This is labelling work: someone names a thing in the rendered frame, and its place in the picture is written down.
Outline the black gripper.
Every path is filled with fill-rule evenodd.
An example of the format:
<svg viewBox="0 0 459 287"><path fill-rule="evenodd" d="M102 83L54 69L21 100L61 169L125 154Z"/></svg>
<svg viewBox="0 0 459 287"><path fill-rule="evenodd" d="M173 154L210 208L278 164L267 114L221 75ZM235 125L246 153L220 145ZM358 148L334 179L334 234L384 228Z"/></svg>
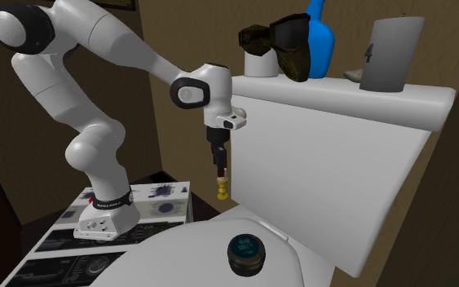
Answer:
<svg viewBox="0 0 459 287"><path fill-rule="evenodd" d="M217 167L217 176L224 178L227 173L227 150L224 144L230 140L230 130L207 126L206 138L210 143L213 163Z"/></svg>

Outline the yellow chess pawn figure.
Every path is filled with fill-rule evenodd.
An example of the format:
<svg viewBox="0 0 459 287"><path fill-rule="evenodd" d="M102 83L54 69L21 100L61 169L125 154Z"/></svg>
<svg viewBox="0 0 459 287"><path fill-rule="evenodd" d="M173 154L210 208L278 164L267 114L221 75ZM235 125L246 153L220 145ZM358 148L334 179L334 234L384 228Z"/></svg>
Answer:
<svg viewBox="0 0 459 287"><path fill-rule="evenodd" d="M218 194L217 198L220 201L226 200L229 198L229 194L227 193L227 182L228 178L227 177L218 177L217 178L217 184L218 184Z"/></svg>

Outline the patterned robot stand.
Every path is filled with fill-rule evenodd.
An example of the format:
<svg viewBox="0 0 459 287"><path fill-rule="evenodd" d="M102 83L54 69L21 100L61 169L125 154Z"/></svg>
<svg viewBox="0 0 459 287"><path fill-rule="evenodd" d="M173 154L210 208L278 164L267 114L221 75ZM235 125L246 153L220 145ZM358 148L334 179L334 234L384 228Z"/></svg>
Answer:
<svg viewBox="0 0 459 287"><path fill-rule="evenodd" d="M132 187L139 223L112 241L77 239L73 231L94 195L85 188L0 287L88 287L133 245L192 221L190 183Z"/></svg>

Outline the white toilet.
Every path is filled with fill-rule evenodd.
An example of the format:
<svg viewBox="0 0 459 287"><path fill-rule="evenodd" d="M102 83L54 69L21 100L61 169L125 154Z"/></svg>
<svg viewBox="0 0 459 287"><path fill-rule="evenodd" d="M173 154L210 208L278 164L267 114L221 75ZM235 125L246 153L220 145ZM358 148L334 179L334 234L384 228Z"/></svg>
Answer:
<svg viewBox="0 0 459 287"><path fill-rule="evenodd" d="M217 218L151 236L90 287L329 287L335 269L362 272L392 203L455 92L407 85L363 91L345 79L235 77L247 113L232 134L231 198ZM239 234L266 249L255 276L235 274Z"/></svg>

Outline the dark round tin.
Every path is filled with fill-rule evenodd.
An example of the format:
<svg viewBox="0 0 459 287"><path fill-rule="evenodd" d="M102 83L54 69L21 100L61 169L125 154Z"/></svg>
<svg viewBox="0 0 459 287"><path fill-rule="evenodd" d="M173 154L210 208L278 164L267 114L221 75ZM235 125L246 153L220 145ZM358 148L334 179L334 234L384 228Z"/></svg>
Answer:
<svg viewBox="0 0 459 287"><path fill-rule="evenodd" d="M266 249L255 235L239 234L227 246L227 259L230 268L238 276L255 276L263 269Z"/></svg>

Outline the white cylinder cup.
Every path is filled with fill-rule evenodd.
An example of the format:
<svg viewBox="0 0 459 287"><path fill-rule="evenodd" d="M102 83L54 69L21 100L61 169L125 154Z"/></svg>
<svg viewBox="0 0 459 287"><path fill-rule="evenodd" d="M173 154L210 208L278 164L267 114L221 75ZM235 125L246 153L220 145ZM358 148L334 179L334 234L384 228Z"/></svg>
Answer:
<svg viewBox="0 0 459 287"><path fill-rule="evenodd" d="M278 74L279 65L274 50L269 50L263 56L245 52L244 75L246 77L277 77Z"/></svg>

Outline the blue bottle vase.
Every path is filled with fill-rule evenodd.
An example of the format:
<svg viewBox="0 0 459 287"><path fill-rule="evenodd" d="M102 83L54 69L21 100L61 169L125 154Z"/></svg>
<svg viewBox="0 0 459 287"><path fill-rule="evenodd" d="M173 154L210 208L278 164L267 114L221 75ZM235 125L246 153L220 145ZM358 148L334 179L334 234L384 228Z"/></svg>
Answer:
<svg viewBox="0 0 459 287"><path fill-rule="evenodd" d="M311 17L308 35L311 59L309 78L325 77L333 55L333 31L321 21L324 2L325 0L311 0L307 8L307 14Z"/></svg>

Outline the small grey stone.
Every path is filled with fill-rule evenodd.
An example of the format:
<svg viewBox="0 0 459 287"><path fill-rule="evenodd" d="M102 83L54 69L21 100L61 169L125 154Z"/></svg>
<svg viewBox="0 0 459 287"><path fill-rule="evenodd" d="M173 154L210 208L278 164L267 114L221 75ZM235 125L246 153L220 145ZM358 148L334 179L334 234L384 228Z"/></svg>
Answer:
<svg viewBox="0 0 459 287"><path fill-rule="evenodd" d="M343 73L345 79L351 82L360 83L363 77L363 69L348 70Z"/></svg>

